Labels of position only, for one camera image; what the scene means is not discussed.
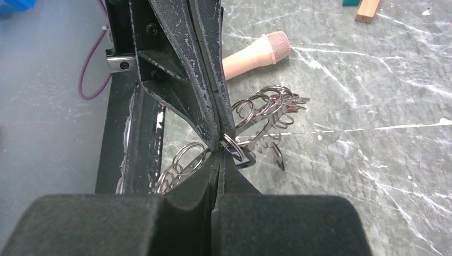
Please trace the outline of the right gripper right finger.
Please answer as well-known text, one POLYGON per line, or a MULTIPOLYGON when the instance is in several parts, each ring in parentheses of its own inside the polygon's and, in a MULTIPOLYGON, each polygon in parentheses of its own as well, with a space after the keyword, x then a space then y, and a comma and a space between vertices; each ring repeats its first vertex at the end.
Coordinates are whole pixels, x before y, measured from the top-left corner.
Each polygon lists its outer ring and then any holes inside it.
POLYGON ((265 195, 226 152, 212 210, 212 255, 371 255, 357 210, 332 195, 265 195))

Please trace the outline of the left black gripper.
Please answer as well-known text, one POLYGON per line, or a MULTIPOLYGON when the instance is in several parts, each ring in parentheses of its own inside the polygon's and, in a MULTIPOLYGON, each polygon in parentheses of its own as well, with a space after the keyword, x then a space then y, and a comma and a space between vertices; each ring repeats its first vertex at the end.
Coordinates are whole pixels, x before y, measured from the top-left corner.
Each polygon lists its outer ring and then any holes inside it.
POLYGON ((220 1, 105 2, 111 73, 133 71, 211 150, 236 135, 222 64, 220 1))

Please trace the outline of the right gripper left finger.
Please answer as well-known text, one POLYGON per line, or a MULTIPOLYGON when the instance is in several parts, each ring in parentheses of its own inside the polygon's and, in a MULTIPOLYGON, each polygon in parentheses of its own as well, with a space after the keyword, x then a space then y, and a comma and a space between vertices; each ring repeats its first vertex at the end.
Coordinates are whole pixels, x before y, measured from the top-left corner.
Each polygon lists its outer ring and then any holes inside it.
POLYGON ((221 153, 163 195, 47 195, 24 212, 1 255, 209 255, 221 153))

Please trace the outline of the metal disc with keyrings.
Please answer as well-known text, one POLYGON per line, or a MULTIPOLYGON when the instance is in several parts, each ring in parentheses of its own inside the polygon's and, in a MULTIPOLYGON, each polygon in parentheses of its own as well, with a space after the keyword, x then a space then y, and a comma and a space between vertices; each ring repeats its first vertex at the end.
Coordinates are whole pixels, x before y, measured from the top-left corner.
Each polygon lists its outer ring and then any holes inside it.
MULTIPOLYGON (((236 117, 236 137, 223 143, 227 152, 244 157, 242 148, 254 154, 270 148, 276 155, 276 163, 284 170, 284 159, 278 144, 281 131, 294 124, 292 114, 306 110, 310 98, 302 97, 282 85, 268 85, 254 92, 248 98, 232 105, 236 117)), ((201 142, 191 142, 182 147, 173 157, 171 164, 160 175, 155 188, 156 194, 165 194, 199 170, 210 150, 201 142)))

